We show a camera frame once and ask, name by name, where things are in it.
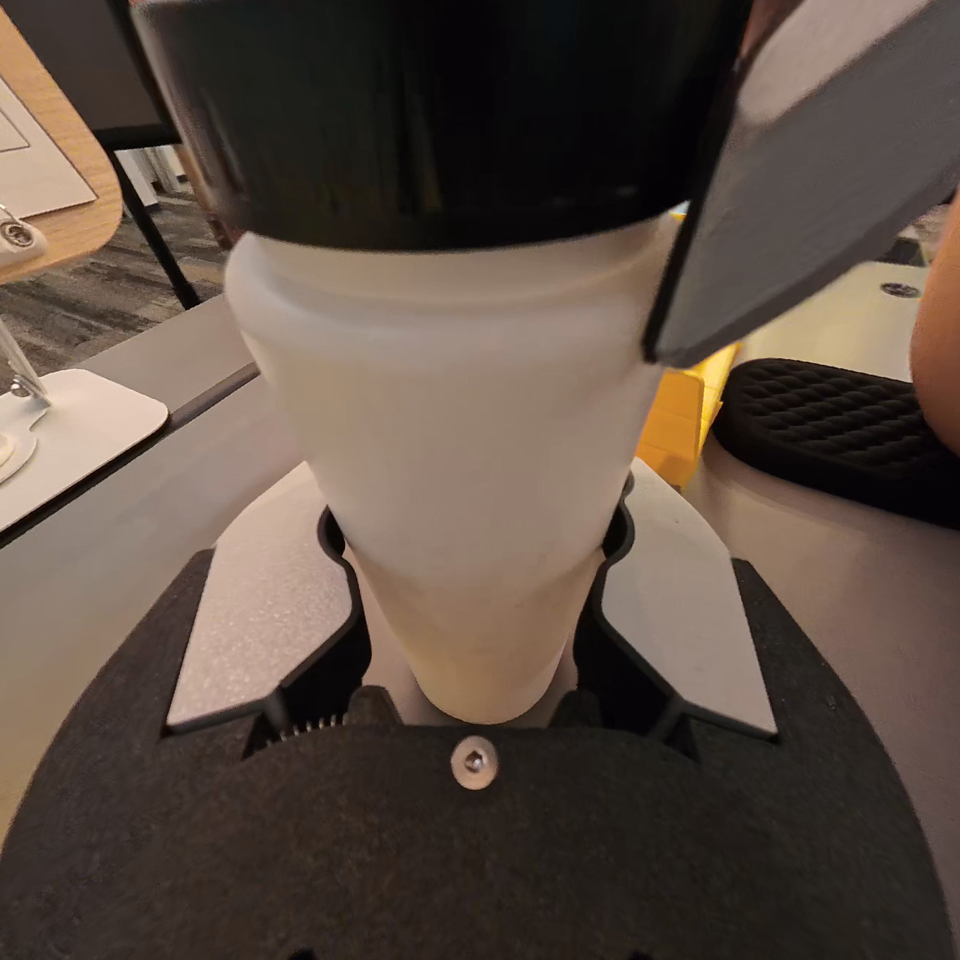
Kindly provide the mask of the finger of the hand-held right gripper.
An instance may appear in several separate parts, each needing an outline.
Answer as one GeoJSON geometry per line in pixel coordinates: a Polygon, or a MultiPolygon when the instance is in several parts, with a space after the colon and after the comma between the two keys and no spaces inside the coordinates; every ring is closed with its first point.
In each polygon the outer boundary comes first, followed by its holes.
{"type": "Polygon", "coordinates": [[[750,51],[643,335],[689,367],[885,251],[958,184],[959,3],[797,2],[750,51]]]}

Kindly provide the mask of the yellow plastic bin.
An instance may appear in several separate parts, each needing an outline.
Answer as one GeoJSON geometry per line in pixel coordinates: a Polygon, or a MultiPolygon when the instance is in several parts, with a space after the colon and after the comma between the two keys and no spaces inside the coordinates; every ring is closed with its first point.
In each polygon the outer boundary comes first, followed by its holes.
{"type": "Polygon", "coordinates": [[[634,455],[678,492],[697,470],[740,349],[736,342],[696,366],[670,368],[659,382],[634,455]]]}

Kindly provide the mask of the black wrist rest pad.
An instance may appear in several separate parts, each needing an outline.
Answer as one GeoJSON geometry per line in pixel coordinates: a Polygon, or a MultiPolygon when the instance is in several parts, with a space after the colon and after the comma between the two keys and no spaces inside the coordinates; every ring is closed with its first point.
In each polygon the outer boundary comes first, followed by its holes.
{"type": "Polygon", "coordinates": [[[959,530],[959,460],[912,384],[759,358],[726,379],[712,435],[745,465],[909,520],[959,530]]]}

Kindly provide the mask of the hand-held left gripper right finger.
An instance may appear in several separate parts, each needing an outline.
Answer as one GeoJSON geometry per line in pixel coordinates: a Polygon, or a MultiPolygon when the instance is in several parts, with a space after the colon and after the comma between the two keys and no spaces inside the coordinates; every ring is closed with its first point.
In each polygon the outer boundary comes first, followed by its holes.
{"type": "Polygon", "coordinates": [[[690,503],[630,464],[574,633],[605,729],[666,741],[685,719],[778,736],[733,559],[690,503]]]}

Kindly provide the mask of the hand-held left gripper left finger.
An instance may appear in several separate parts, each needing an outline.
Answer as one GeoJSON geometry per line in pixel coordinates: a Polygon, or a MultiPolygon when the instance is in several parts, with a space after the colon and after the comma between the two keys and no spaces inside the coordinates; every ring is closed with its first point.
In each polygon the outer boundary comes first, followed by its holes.
{"type": "Polygon", "coordinates": [[[303,463],[218,538],[166,718],[186,734],[244,716],[293,735],[346,716],[372,660],[346,541],[303,463]]]}

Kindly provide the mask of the white plastic bottle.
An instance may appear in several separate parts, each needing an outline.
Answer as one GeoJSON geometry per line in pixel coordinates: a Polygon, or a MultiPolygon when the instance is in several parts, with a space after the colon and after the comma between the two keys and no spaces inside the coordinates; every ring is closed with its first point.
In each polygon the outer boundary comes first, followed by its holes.
{"type": "Polygon", "coordinates": [[[444,252],[247,232],[224,294],[429,702],[546,693],[660,373],[642,333],[679,223],[444,252]]]}

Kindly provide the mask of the wooden document board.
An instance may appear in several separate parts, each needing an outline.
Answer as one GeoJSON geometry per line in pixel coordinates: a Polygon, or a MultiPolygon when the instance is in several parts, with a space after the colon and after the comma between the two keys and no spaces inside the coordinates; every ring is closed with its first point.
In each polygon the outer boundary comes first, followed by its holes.
{"type": "Polygon", "coordinates": [[[2,205],[6,284],[99,251],[116,233],[123,201],[109,156],[4,10],[1,77],[97,195],[93,202],[26,220],[2,205]]]}

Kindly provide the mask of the person's right forearm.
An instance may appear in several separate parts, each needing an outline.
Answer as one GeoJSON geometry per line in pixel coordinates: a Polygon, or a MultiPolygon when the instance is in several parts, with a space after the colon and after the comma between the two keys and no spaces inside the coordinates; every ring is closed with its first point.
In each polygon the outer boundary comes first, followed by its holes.
{"type": "Polygon", "coordinates": [[[910,342],[909,366],[923,417],[959,454],[959,195],[950,205],[910,342]]]}

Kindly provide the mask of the black bottle lid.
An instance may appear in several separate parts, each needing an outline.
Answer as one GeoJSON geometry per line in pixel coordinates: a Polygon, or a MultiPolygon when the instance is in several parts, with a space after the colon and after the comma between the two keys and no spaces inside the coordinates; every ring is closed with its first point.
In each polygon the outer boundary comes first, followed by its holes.
{"type": "Polygon", "coordinates": [[[752,3],[131,2],[226,224],[439,253],[605,233],[691,198],[752,3]]]}

